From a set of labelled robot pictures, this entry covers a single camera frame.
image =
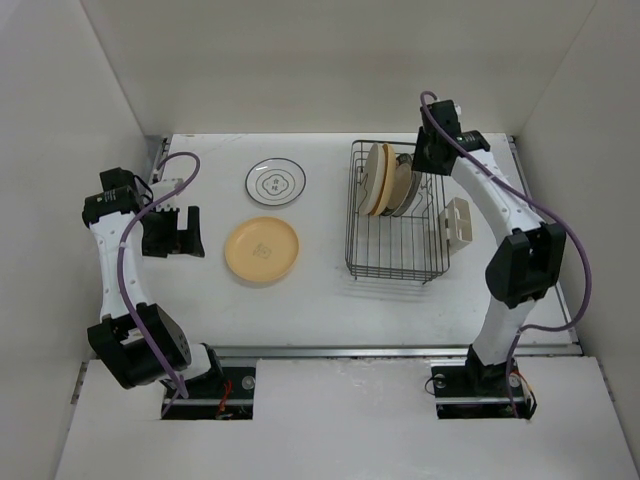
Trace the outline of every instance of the yellow plate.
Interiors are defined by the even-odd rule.
[[[385,143],[382,146],[384,150],[384,155],[387,159],[387,171],[385,172],[384,184],[382,185],[382,191],[380,192],[380,198],[378,198],[378,203],[373,210],[371,211],[371,215],[380,215],[385,208],[387,208],[387,203],[389,203],[389,198],[391,197],[391,192],[393,191],[393,180],[396,176],[396,152],[391,145]]]
[[[296,231],[275,217],[257,217],[238,226],[227,239],[229,268],[250,282],[272,282],[296,262],[300,245]]]

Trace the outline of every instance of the beige plate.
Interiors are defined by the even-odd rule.
[[[413,163],[411,155],[408,153],[398,155],[397,162],[398,166],[396,167],[396,175],[393,180],[393,191],[389,197],[387,208],[382,212],[384,216],[391,215],[402,205],[411,188],[411,164]]]
[[[380,198],[386,173],[387,158],[384,150],[382,145],[374,143],[367,155],[362,177],[358,184],[356,205],[360,215],[372,213],[378,203],[378,198]]]
[[[291,225],[275,217],[257,217],[233,231],[224,256],[240,278],[266,283],[291,270],[299,249],[298,235]]]
[[[385,157],[387,159],[387,170],[385,172],[384,184],[382,185],[382,191],[380,192],[380,198],[378,203],[373,208],[371,215],[380,215],[387,208],[391,192],[393,191],[393,180],[396,175],[396,152],[391,145],[385,143],[382,146]]]

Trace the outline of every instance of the white plate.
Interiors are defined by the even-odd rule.
[[[262,205],[286,205],[300,196],[307,183],[302,167],[286,158],[268,158],[247,174],[247,193]]]
[[[380,192],[380,197],[378,198],[378,202],[376,206],[373,207],[373,211],[371,215],[378,216],[384,209],[387,208],[387,203],[389,203],[389,198],[391,198],[391,192],[393,192],[393,181],[396,176],[396,152],[391,145],[385,143],[382,145],[382,151],[384,152],[384,156],[387,161],[384,172],[384,182],[382,183],[382,191]]]
[[[396,167],[396,173],[393,180],[393,191],[389,197],[387,208],[382,212],[382,215],[385,217],[391,215],[400,208],[400,205],[403,204],[407,194],[409,193],[409,189],[411,188],[411,164],[413,163],[411,155],[403,153],[398,155],[396,161],[398,162],[398,166]]]
[[[374,143],[369,150],[364,170],[358,184],[356,208],[360,215],[368,215],[378,203],[384,177],[387,170],[387,159],[382,145]]]

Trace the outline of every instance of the wire dish rack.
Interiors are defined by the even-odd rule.
[[[413,154],[415,144],[356,140],[351,146],[345,259],[356,277],[412,280],[423,284],[449,269],[449,246],[438,214],[445,208],[444,181],[423,174],[412,205],[400,217],[359,215],[358,186],[369,150],[388,143],[396,154]]]

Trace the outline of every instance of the plate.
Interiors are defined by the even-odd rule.
[[[275,217],[257,217],[229,235],[224,256],[240,278],[267,283],[291,270],[299,250],[298,235],[291,225]]]
[[[367,155],[358,184],[356,206],[360,215],[368,215],[376,206],[384,185],[386,169],[387,159],[382,145],[374,143]]]
[[[302,167],[286,158],[268,158],[247,174],[247,193],[256,202],[276,207],[300,196],[307,183]]]
[[[402,204],[391,214],[394,217],[401,217],[404,213],[413,205],[413,200],[416,198],[416,194],[420,189],[420,182],[422,181],[422,172],[411,173],[411,187],[409,192],[403,200]]]
[[[389,199],[391,198],[391,192],[393,192],[393,180],[396,175],[396,152],[393,150],[393,147],[388,143],[385,143],[382,146],[384,150],[384,155],[387,160],[387,168],[385,170],[384,182],[382,184],[382,192],[380,193],[380,198],[378,198],[378,203],[373,207],[373,211],[371,215],[380,215],[384,212],[384,209],[387,208],[387,204],[389,203]]]
[[[411,189],[412,171],[411,164],[413,159],[408,153],[398,155],[395,177],[393,179],[393,191],[391,197],[389,197],[389,203],[387,208],[384,209],[382,215],[392,215],[407,197],[409,190]]]

